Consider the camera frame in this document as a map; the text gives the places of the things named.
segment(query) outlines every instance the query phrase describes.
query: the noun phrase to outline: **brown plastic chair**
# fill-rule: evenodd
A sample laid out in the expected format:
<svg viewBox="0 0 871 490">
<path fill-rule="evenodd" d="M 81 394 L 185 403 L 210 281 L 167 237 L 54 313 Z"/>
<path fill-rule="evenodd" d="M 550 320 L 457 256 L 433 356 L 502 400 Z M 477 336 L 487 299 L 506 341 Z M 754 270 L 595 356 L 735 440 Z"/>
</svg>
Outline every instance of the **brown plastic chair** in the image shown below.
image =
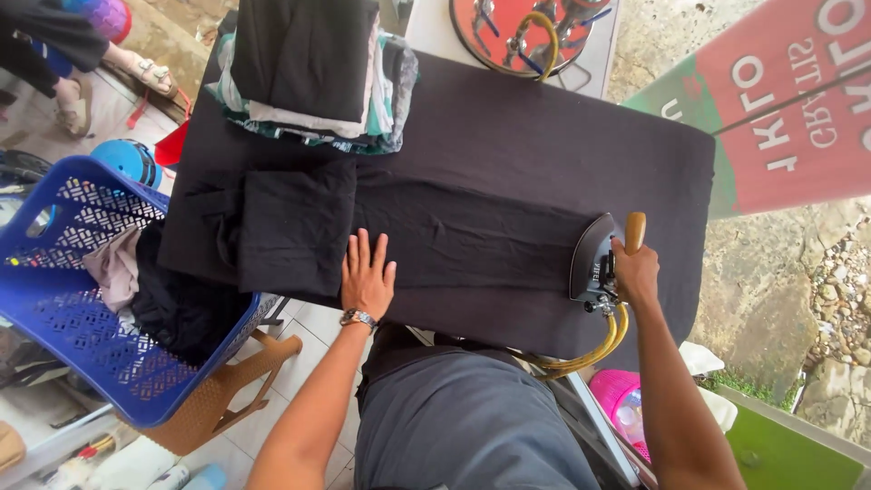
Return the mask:
<svg viewBox="0 0 871 490">
<path fill-rule="evenodd" d="M 219 367 L 197 386 L 165 424 L 137 430 L 168 451 L 185 456 L 265 407 L 269 400 L 263 399 L 263 396 L 278 375 L 281 365 L 302 350 L 302 341 L 294 335 L 279 342 L 261 330 L 255 330 L 251 337 L 260 341 L 264 349 L 238 364 Z M 238 412 L 227 409 L 237 391 L 267 372 L 267 381 L 248 406 Z"/>
</svg>

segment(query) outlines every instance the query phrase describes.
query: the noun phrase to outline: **hand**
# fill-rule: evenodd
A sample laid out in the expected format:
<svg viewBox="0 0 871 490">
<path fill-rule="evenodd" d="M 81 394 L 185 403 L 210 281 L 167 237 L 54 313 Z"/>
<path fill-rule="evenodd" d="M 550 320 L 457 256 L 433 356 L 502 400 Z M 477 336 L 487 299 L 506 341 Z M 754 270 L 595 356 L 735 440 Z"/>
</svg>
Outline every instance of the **hand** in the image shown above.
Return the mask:
<svg viewBox="0 0 871 490">
<path fill-rule="evenodd" d="M 614 251 L 618 296 L 629 304 L 658 302 L 656 277 L 659 257 L 642 245 L 635 255 L 627 255 L 619 238 L 611 239 Z"/>
<path fill-rule="evenodd" d="M 363 228 L 348 238 L 348 252 L 341 262 L 341 307 L 357 308 L 376 322 L 381 320 L 390 300 L 396 279 L 396 262 L 384 267 L 387 257 L 387 236 L 378 235 L 375 255 L 369 256 L 369 233 Z"/>
</svg>

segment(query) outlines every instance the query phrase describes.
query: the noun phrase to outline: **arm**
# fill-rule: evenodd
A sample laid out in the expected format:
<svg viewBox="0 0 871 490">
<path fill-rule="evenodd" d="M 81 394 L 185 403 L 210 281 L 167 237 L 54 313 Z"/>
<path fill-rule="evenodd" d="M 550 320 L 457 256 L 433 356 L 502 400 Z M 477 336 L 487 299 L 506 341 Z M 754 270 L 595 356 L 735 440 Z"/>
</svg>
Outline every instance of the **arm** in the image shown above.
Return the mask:
<svg viewBox="0 0 871 490">
<path fill-rule="evenodd" d="M 629 256 L 611 241 L 620 295 L 635 312 L 645 439 L 659 485 L 745 489 L 726 437 L 686 369 L 657 299 L 656 252 Z"/>
<path fill-rule="evenodd" d="M 342 262 L 342 308 L 359 308 L 381 319 L 393 298 L 396 262 L 384 267 L 387 236 L 378 237 L 369 256 L 365 229 L 348 239 Z M 321 490 L 329 455 L 339 438 L 357 364 L 370 329 L 351 323 L 341 329 L 327 354 L 312 371 L 260 449 L 247 488 Z"/>
</svg>

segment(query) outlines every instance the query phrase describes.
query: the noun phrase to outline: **sandal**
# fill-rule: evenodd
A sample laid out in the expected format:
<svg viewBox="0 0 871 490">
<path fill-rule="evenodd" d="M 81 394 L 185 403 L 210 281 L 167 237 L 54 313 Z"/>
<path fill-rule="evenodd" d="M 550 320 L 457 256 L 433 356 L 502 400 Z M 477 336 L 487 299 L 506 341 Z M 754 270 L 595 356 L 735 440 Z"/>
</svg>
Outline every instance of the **sandal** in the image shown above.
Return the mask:
<svg viewBox="0 0 871 490">
<path fill-rule="evenodd" d="M 71 77 L 78 82 L 79 97 L 70 104 L 57 104 L 57 123 L 77 140 L 88 135 L 91 130 L 91 101 L 93 92 L 91 81 L 86 77 Z"/>
<path fill-rule="evenodd" d="M 127 72 L 139 78 L 148 88 L 168 99 L 174 98 L 175 94 L 179 93 L 179 86 L 169 72 L 169 67 L 155 65 L 154 60 L 142 58 L 135 52 L 133 53 L 133 61 L 127 66 Z"/>
</svg>

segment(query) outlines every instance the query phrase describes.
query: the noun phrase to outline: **foot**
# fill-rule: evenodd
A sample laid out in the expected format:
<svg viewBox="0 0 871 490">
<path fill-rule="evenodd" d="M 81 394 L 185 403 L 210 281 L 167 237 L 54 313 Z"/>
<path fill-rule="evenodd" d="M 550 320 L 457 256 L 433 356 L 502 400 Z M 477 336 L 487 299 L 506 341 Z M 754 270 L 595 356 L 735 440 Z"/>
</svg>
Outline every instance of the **foot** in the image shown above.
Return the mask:
<svg viewBox="0 0 871 490">
<path fill-rule="evenodd" d="M 133 51 L 128 52 L 131 54 L 131 61 L 124 67 L 125 71 L 160 95 L 169 99 L 175 97 L 179 88 L 168 67 L 156 65 L 153 60 L 142 58 Z"/>
<path fill-rule="evenodd" d="M 91 82 L 87 78 L 70 80 L 78 88 L 78 96 L 67 92 L 57 97 L 57 123 L 73 138 L 80 140 L 91 130 Z"/>
</svg>

